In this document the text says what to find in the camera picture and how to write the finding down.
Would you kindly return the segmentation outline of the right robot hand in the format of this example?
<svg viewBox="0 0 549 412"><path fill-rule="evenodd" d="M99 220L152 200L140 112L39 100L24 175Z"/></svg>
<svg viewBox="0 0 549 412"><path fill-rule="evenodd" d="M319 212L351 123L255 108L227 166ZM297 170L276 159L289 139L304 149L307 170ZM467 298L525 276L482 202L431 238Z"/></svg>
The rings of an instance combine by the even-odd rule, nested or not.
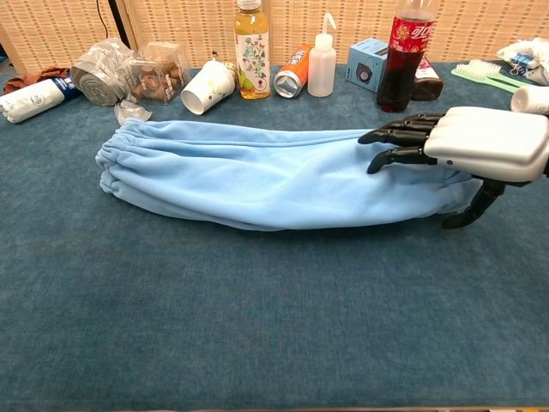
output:
<svg viewBox="0 0 549 412"><path fill-rule="evenodd" d="M366 132L360 144L390 143L376 154L369 174L393 164L439 165L481 180L468 207L443 222L443 228L477 221L504 194L548 174L548 118L541 114L454 106L391 121Z"/></svg>

